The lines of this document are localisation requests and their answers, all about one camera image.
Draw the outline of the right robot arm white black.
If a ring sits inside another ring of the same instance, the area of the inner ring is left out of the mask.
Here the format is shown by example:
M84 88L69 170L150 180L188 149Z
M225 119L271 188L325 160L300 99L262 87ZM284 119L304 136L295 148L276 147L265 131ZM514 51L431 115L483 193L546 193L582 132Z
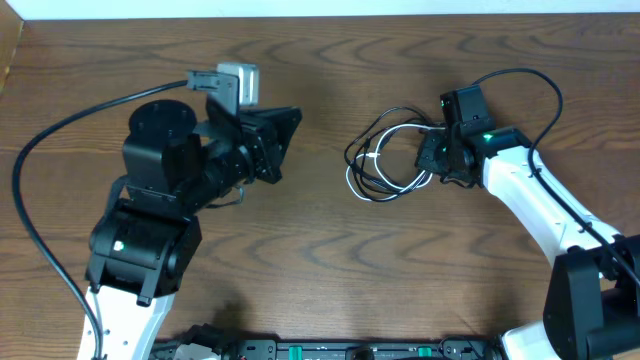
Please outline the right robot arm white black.
M477 85L440 97L444 127L415 165L442 183L479 186L520 221L552 267L541 320L504 332L487 359L610 359L639 347L639 238L588 211L531 141L498 128Z

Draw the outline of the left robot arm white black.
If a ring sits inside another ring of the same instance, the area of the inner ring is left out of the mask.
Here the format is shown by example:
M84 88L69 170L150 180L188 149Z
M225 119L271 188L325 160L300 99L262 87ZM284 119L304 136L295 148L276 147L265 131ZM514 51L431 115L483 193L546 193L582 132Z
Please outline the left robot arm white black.
M145 359L202 240L197 212L221 207L232 190L275 184L302 112L240 110L208 101L209 118L177 100L137 108L112 185L94 227L86 299L98 322L102 359Z

